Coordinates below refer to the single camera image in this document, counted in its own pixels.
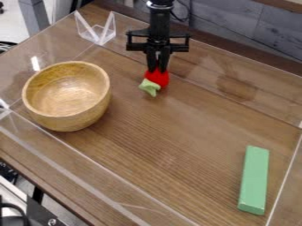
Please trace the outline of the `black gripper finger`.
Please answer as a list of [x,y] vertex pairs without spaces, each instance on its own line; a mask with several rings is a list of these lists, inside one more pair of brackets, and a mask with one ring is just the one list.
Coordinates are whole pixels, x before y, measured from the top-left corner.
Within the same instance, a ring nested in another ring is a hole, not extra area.
[[170,60],[170,48],[162,48],[160,53],[159,53],[159,58],[158,58],[158,66],[159,66],[159,71],[164,72],[167,65],[168,65],[168,60]]
[[146,50],[146,60],[148,71],[152,72],[156,69],[156,51],[154,48]]

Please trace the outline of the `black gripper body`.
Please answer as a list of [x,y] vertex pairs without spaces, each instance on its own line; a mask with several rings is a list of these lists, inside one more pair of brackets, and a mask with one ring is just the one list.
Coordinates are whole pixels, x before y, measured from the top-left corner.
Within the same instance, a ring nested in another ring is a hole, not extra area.
[[[187,52],[190,47],[188,33],[180,33],[172,31],[167,37],[155,37],[150,34],[148,29],[128,30],[126,32],[126,49],[128,51],[143,51],[146,52],[147,47],[151,46],[159,51],[163,47],[170,48],[170,52]],[[146,38],[144,42],[134,42],[132,38]]]

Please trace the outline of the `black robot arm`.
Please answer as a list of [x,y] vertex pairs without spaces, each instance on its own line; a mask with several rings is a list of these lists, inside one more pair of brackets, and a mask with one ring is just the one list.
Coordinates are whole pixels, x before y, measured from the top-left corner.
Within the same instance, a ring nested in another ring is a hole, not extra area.
[[190,34],[174,32],[170,26],[174,1],[148,0],[148,27],[126,32],[126,50],[146,54],[147,69],[151,72],[166,72],[171,54],[188,51]]

